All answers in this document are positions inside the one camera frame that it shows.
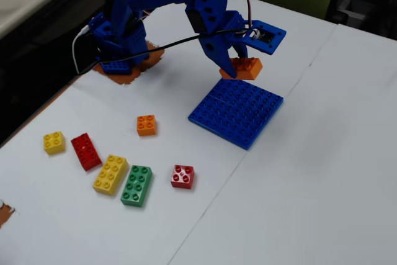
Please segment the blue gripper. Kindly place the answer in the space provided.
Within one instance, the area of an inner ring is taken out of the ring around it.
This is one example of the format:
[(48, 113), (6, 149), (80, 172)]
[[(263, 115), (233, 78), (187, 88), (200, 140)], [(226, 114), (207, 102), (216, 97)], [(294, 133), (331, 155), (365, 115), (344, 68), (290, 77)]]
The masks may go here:
[(239, 58), (247, 58), (247, 46), (243, 42), (231, 42), (238, 32), (244, 32), (246, 24), (238, 11), (225, 11), (222, 17), (217, 19), (216, 25), (198, 40), (206, 56), (218, 65), (229, 77), (236, 78), (237, 74), (230, 60), (228, 49), (234, 48)]

